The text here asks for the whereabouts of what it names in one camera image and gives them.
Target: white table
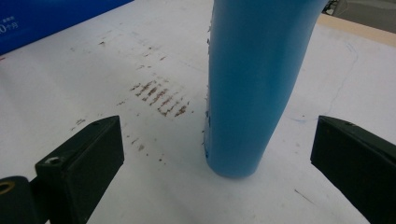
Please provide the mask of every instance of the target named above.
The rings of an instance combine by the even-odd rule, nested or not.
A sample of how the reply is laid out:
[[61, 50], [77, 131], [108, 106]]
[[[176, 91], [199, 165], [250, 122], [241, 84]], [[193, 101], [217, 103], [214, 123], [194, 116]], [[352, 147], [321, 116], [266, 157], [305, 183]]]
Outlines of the white table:
[[368, 223], [309, 157], [318, 115], [396, 143], [396, 48], [318, 24], [258, 171], [223, 178], [202, 146], [212, 5], [135, 0], [2, 55], [0, 177], [33, 179], [85, 125], [120, 115], [125, 163], [89, 223]]

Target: blue bottle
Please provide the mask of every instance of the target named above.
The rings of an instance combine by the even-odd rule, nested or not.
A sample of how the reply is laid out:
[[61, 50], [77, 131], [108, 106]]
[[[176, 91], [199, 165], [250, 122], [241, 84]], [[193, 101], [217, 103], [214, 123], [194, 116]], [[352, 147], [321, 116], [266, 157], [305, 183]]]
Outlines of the blue bottle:
[[205, 154], [219, 175], [253, 174], [289, 100], [327, 0], [215, 0]]

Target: white tabletop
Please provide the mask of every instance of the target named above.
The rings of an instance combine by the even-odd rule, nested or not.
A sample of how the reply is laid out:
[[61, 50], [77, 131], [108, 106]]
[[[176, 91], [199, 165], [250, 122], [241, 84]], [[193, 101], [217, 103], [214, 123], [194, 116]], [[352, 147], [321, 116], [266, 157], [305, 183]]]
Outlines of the white tabletop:
[[212, 5], [135, 0], [0, 56], [0, 178], [120, 115], [125, 163], [89, 223], [368, 223], [309, 157], [318, 115], [396, 143], [396, 48], [318, 24], [258, 171], [228, 179], [202, 145]]

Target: blue box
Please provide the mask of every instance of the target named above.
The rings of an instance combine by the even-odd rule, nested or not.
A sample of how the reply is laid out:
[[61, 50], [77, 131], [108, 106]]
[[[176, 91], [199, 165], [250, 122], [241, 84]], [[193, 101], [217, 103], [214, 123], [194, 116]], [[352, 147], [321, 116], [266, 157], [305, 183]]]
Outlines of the blue box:
[[0, 54], [133, 0], [1, 0]]

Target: blue cylindrical object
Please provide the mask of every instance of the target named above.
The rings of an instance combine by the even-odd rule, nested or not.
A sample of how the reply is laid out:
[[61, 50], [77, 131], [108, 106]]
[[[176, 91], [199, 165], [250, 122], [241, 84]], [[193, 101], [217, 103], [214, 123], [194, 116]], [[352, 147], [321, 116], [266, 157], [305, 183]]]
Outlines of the blue cylindrical object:
[[219, 175], [257, 169], [327, 0], [215, 0], [205, 154]]

